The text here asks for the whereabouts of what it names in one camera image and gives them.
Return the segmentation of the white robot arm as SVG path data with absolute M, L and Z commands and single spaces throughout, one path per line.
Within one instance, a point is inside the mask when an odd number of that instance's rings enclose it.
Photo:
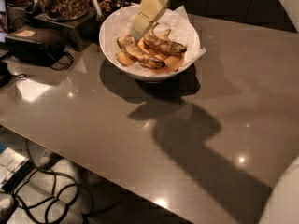
M 298 224 L 298 34 L 279 0 L 185 0 L 206 55 L 143 85 L 135 191 L 191 224 Z

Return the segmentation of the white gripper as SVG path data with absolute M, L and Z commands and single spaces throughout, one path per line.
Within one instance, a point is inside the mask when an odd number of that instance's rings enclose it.
M 141 0 L 130 28 L 130 35 L 139 40 L 161 18 L 166 11 L 168 0 Z

